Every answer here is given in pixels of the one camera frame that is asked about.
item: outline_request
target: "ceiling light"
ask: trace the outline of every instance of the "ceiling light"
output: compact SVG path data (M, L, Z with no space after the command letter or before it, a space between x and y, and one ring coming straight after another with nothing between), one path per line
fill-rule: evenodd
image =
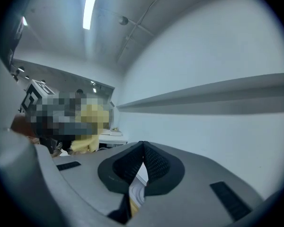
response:
M91 15L96 0L85 0L84 16L83 16L83 28L90 29Z
M27 26L27 21L26 21L25 17L23 17L23 24L24 24L24 26Z
M127 18L127 17L124 17L124 16L120 17L120 18L119 18L119 24L121 24L121 25L127 25L127 24L128 24L128 18Z

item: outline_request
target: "fluorescent light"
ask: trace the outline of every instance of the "fluorescent light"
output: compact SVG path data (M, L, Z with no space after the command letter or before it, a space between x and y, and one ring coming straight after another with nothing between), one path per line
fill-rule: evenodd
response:
M91 15L96 0L85 0L84 16L83 16L83 28L90 29Z
M24 26L27 26L27 21L26 21L25 17L23 17L23 24L24 24Z

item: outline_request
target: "white table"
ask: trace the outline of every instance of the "white table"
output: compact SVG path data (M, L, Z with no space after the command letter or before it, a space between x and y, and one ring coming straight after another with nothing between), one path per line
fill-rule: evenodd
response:
M100 134L99 143L113 144L113 145L125 145L127 144L127 139L124 136Z

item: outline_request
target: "yellow object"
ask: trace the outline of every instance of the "yellow object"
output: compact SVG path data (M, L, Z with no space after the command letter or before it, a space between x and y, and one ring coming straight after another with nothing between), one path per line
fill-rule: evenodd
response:
M129 203L131 206L131 213L132 213L132 217L139 211L139 207L134 203L134 201L129 198Z
M71 149L82 153L93 152L98 148L99 135L108 125L109 112L103 109L103 105L88 104L81 105L81 111L76 116L77 122L91 123L92 135L79 135L71 144Z

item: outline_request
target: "pipe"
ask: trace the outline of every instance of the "pipe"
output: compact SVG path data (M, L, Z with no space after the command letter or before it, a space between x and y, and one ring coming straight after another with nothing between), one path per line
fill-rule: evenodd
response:
M101 8L94 8L94 9L98 9L98 10L101 10L101 11L109 12L109 13L111 13L111 14L114 14L114 15L118 16L118 17L123 17L123 15L120 15L120 14L115 13L115 12L113 12L113 11L110 11L110 10L108 10L108 9L101 9ZM133 25L136 25L136 24L137 24L137 23L134 22L133 20L131 20L131 19L129 19L129 18L127 18L127 19L128 19L128 21L131 22ZM137 25L137 26L138 26L139 29L143 30L144 32L148 33L149 35L155 36L151 31L149 31L148 29L144 28L142 25Z
M140 23L143 21L145 15L147 14L148 10L149 10L157 1L158 1L158 0L155 0L155 1L153 1L153 2L150 4L150 6L146 9L146 11L143 13L143 15L139 18L137 24L133 27L131 33L126 37L126 39L125 39L125 44L124 44L122 50L121 50L120 53L119 53L119 56L118 56L118 59L117 59L117 63L119 62L119 59L120 59L120 57L121 57L121 55L122 55L122 53L123 53L123 51L124 51L124 49L125 49L125 47L126 47L128 41L129 41L129 38L131 38L131 36L132 36L133 32L135 31L136 27L137 27L138 25L140 25Z
M141 43L139 43L138 41L136 41L134 38L130 37L128 38L129 40L133 41L134 43L136 43L137 45L141 46L141 47L145 47L144 45L142 45Z

